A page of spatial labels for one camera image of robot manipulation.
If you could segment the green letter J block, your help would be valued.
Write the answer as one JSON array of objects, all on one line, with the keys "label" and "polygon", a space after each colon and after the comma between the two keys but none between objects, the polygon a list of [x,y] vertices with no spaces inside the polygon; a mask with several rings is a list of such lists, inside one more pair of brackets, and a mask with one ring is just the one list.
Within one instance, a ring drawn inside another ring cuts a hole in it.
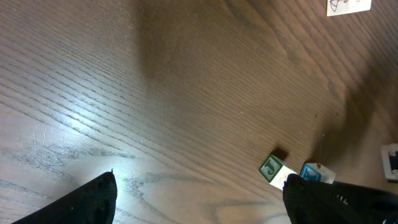
[{"label": "green letter J block", "polygon": [[296,174],[293,169],[273,154],[267,156],[261,164],[259,172],[271,186],[279,190],[283,190],[284,183],[290,174]]}]

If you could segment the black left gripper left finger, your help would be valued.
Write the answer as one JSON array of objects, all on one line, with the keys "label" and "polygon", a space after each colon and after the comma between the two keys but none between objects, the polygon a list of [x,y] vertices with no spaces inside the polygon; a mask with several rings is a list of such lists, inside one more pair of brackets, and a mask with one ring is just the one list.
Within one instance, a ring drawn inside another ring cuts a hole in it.
[{"label": "black left gripper left finger", "polygon": [[117,196],[115,176],[105,172],[13,224],[112,224]]}]

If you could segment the blue letter X block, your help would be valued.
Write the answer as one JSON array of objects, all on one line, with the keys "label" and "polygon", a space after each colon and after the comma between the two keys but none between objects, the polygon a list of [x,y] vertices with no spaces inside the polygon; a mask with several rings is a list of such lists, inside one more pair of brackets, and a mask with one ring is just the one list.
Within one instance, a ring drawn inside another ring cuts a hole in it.
[{"label": "blue letter X block", "polygon": [[301,178],[305,180],[332,184],[336,174],[319,163],[305,163],[300,172]]}]

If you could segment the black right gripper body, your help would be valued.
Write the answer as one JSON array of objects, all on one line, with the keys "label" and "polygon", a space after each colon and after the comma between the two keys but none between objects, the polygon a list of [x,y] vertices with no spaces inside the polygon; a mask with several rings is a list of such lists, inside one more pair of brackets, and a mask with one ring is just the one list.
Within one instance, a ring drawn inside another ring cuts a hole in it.
[{"label": "black right gripper body", "polygon": [[389,182],[397,182],[397,143],[381,147],[384,176]]}]

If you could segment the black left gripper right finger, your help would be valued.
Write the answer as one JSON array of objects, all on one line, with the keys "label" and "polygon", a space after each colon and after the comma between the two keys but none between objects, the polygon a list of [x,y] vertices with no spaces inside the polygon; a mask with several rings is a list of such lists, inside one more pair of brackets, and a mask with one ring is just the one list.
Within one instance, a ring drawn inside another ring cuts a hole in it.
[{"label": "black left gripper right finger", "polygon": [[283,201],[295,224],[397,224],[397,195],[383,190],[290,174]]}]

